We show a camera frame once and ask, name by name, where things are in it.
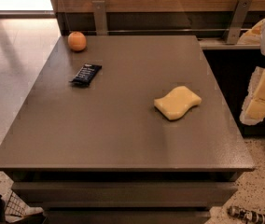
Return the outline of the yellow wavy sponge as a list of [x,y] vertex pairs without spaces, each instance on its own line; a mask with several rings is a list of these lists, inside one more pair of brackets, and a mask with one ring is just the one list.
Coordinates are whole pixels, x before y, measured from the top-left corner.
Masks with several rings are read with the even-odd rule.
[[159,99],[154,106],[168,120],[181,119],[193,106],[199,105],[202,98],[186,86],[179,86]]

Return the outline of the grey table with drawers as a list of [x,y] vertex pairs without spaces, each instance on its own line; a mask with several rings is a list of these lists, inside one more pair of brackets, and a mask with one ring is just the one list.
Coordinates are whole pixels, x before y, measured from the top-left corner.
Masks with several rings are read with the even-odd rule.
[[[89,86],[72,84],[101,65]],[[181,119],[154,106],[186,86]],[[193,36],[60,38],[0,146],[0,171],[49,224],[204,224],[255,164]]]

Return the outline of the black and white cylinder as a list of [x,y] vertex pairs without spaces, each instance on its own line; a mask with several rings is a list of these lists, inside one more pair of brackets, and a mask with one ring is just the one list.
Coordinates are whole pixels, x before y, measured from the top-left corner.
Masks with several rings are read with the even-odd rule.
[[231,217],[245,220],[247,222],[251,222],[252,224],[265,224],[265,214],[243,209],[239,206],[230,206],[228,208],[228,214]]

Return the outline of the dark blue snack bar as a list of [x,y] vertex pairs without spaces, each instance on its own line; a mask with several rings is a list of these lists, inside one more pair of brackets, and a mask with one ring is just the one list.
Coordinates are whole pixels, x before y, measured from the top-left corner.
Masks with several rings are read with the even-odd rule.
[[71,83],[79,86],[89,86],[101,69],[101,65],[85,63],[71,80]]

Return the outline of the orange fruit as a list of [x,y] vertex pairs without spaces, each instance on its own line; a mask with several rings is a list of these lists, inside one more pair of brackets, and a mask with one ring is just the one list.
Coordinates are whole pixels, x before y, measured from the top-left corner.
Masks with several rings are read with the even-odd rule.
[[73,51],[82,51],[87,46],[86,37],[80,32],[72,32],[68,36],[68,45]]

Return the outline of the dark bag with mesh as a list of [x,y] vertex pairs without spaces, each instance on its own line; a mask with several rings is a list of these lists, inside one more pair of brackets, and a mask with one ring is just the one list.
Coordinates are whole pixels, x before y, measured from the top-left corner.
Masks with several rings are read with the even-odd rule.
[[25,214],[17,196],[11,194],[7,201],[0,194],[0,224],[47,224],[42,212]]

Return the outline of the right metal wall bracket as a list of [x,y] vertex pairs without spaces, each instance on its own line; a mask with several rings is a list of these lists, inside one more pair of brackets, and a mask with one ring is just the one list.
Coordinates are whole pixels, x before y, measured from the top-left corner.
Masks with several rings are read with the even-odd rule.
[[253,0],[238,0],[233,11],[230,25],[224,34],[225,42],[228,45],[235,45],[240,37],[244,20]]

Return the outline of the metal wall bracket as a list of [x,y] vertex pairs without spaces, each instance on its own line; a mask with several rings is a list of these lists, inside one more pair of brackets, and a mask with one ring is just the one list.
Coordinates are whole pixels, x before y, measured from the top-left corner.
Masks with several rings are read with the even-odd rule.
[[97,35],[108,35],[107,17],[104,0],[94,0],[92,2],[93,17]]
[[224,34],[225,42],[228,45],[235,45],[240,37],[244,20],[253,0],[238,0],[233,11],[230,25]]

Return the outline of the left metal wall bracket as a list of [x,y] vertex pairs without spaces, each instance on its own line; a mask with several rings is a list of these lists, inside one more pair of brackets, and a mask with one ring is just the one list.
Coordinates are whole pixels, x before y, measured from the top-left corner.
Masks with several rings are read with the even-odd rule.
[[97,35],[108,35],[107,17],[104,0],[94,0],[92,2],[93,17]]

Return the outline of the horizontal metal rail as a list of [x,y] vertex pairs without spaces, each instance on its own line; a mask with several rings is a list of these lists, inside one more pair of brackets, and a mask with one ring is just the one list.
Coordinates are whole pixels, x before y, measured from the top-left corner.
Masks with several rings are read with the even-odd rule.
[[228,32],[229,29],[154,29],[154,30],[109,30],[107,31],[108,35],[112,34],[158,34],[158,35],[163,35],[163,34],[225,34]]

